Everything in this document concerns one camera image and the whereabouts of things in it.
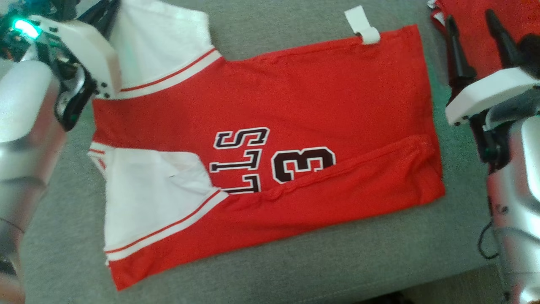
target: gray couch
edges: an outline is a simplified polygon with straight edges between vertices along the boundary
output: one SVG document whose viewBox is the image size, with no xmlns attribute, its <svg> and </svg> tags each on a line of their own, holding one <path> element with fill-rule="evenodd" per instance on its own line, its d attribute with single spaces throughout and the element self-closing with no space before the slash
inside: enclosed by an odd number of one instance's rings
<svg viewBox="0 0 540 304">
<path fill-rule="evenodd" d="M 425 0 L 170 2 L 207 12 L 214 45 L 229 60 L 351 36 L 343 12 L 359 4 L 380 31 L 418 24 L 447 195 L 425 207 L 190 263 L 118 293 L 102 252 L 104 181 L 86 156 L 95 129 L 87 107 L 23 240 L 27 303 L 351 303 L 487 263 L 476 250 L 489 221 L 486 168 L 468 128 L 445 122 L 446 51 Z M 91 4 L 83 0 L 80 8 Z M 491 236 L 486 248 L 494 248 Z"/>
</svg>

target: cable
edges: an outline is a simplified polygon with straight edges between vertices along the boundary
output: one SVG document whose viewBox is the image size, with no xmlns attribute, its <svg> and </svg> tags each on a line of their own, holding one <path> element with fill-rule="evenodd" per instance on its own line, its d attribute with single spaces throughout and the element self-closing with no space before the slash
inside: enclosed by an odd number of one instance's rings
<svg viewBox="0 0 540 304">
<path fill-rule="evenodd" d="M 499 253 L 495 253 L 494 255 L 490 255 L 488 256 L 487 254 L 485 254 L 484 250 L 482 249 L 482 241 L 484 240 L 484 234 L 486 231 L 488 231 L 488 229 L 493 225 L 493 219 L 491 221 L 489 221 L 489 223 L 487 225 L 485 225 L 484 229 L 482 229 L 482 232 L 480 233 L 480 237 L 478 238 L 478 252 L 480 253 L 480 255 L 486 259 L 486 260 L 492 260 L 496 257 L 499 256 Z"/>
</svg>

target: white tag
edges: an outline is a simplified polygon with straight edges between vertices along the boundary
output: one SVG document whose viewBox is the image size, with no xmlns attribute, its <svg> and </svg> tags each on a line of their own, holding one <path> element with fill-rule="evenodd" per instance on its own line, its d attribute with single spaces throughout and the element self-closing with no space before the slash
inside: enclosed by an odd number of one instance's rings
<svg viewBox="0 0 540 304">
<path fill-rule="evenodd" d="M 438 20 L 442 25 L 444 25 L 444 15 L 443 13 L 440 11 L 438 13 L 435 13 L 433 14 L 433 18 L 435 18 L 436 20 Z"/>
<path fill-rule="evenodd" d="M 345 17 L 353 32 L 362 36 L 363 44 L 375 44 L 381 40 L 381 34 L 376 28 L 369 25 L 368 18 L 361 5 L 345 11 Z"/>
<path fill-rule="evenodd" d="M 431 9 L 435 9 L 437 7 L 437 0 L 428 0 L 428 6 Z"/>
</svg>

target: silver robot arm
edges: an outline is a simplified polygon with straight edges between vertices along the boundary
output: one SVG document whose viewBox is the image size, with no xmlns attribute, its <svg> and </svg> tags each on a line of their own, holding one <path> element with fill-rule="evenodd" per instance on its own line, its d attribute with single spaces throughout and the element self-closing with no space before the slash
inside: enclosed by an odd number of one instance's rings
<svg viewBox="0 0 540 304">
<path fill-rule="evenodd" d="M 53 112 L 59 90 L 60 81 L 39 61 L 17 63 L 0 81 L 0 253 L 19 282 L 20 242 L 65 141 Z"/>
<path fill-rule="evenodd" d="M 488 205 L 505 300 L 539 303 L 540 36 L 526 35 L 518 47 L 493 11 L 486 12 L 486 20 L 504 69 L 476 81 L 457 25 L 451 16 L 447 19 L 453 94 L 446 116 L 450 125 L 469 123 L 478 155 L 489 164 Z"/>
<path fill-rule="evenodd" d="M 21 239 L 86 103 L 122 84 L 109 34 L 119 0 L 78 20 L 77 0 L 19 0 L 0 16 L 0 57 L 17 62 L 0 81 L 0 303 L 23 303 Z"/>
<path fill-rule="evenodd" d="M 509 163 L 488 176 L 503 281 L 512 304 L 540 300 L 540 116 L 509 130 Z"/>
</svg>

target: red basketball jersey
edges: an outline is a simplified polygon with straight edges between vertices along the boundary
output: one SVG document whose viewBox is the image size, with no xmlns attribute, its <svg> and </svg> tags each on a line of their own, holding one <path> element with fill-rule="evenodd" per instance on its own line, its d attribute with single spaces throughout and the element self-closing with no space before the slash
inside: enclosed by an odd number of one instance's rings
<svg viewBox="0 0 540 304">
<path fill-rule="evenodd" d="M 160 24 L 180 27 L 175 39 Z M 112 43 L 125 89 L 93 102 L 89 154 L 107 180 L 119 290 L 444 194 L 416 26 L 373 45 L 352 37 L 228 61 L 203 13 L 133 0 Z"/>
</svg>

